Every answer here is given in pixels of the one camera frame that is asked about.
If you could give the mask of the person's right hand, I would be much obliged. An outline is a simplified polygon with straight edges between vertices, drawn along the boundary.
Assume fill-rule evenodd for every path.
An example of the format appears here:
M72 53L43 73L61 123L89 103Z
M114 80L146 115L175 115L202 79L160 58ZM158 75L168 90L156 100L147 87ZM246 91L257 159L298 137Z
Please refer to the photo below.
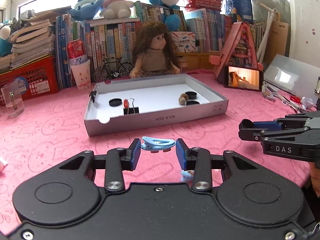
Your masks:
M313 190L316 196L320 197L320 169L316 167L315 163L309 163L310 177Z

